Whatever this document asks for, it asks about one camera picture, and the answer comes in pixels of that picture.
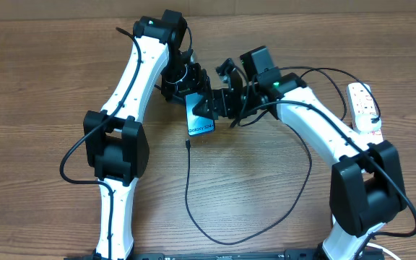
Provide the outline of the Samsung Galaxy smartphone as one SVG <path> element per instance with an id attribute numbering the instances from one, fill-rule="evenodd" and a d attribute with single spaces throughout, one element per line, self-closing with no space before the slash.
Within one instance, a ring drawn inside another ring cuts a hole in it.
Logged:
<path id="1" fill-rule="evenodd" d="M 187 128 L 188 135 L 190 137 L 207 134 L 215 130 L 214 120 L 202 116 L 196 116 L 193 113 L 193 109 L 202 100 L 202 98 L 203 96 L 198 93 L 185 96 Z"/>

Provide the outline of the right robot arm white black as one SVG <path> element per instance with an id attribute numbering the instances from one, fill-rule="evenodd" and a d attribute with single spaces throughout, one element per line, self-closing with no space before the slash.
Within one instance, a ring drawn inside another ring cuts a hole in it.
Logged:
<path id="1" fill-rule="evenodd" d="M 266 47 L 243 54 L 240 61 L 236 66 L 228 59 L 217 68 L 226 88 L 213 90 L 204 80 L 186 96 L 189 134 L 213 131 L 219 117 L 241 124 L 258 111 L 271 113 L 331 168 L 329 236 L 317 248 L 287 249 L 284 257 L 382 259 L 383 251 L 369 249 L 369 242 L 383 235 L 384 225 L 410 205 L 396 147 L 347 126 L 302 77 L 275 66 Z"/>

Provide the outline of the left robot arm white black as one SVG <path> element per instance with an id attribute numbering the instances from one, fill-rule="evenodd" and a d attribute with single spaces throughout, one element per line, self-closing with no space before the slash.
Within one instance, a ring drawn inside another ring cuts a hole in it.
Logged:
<path id="1" fill-rule="evenodd" d="M 134 192 L 150 157 L 144 115 L 156 84 L 163 97 L 185 104 L 207 86 L 207 74 L 192 59 L 193 49 L 181 51 L 186 19 L 165 10 L 159 19 L 143 16 L 128 34 L 133 42 L 117 87 L 100 111 L 83 121 L 87 162 L 100 187 L 100 238 L 94 259 L 129 259 L 134 249 L 131 231 Z"/>

